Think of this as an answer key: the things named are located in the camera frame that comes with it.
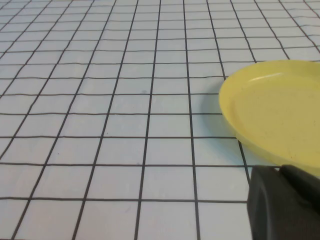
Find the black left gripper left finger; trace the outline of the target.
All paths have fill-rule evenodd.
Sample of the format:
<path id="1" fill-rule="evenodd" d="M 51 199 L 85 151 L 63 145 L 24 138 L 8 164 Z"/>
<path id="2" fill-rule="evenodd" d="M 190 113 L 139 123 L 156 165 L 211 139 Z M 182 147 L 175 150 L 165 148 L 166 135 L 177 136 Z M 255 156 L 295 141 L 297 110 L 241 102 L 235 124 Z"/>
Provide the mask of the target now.
<path id="1" fill-rule="evenodd" d="M 298 194 L 280 169 L 252 168 L 247 212 L 254 240 L 320 238 L 320 213 Z"/>

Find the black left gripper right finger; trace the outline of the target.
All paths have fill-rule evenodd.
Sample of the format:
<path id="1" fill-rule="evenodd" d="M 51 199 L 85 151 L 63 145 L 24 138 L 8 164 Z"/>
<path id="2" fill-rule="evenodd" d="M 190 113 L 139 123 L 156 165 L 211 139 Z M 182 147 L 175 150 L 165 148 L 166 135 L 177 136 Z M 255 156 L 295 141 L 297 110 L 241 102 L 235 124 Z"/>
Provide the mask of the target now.
<path id="1" fill-rule="evenodd" d="M 298 194 L 320 212 L 320 180 L 293 165 L 282 165 L 279 172 Z"/>

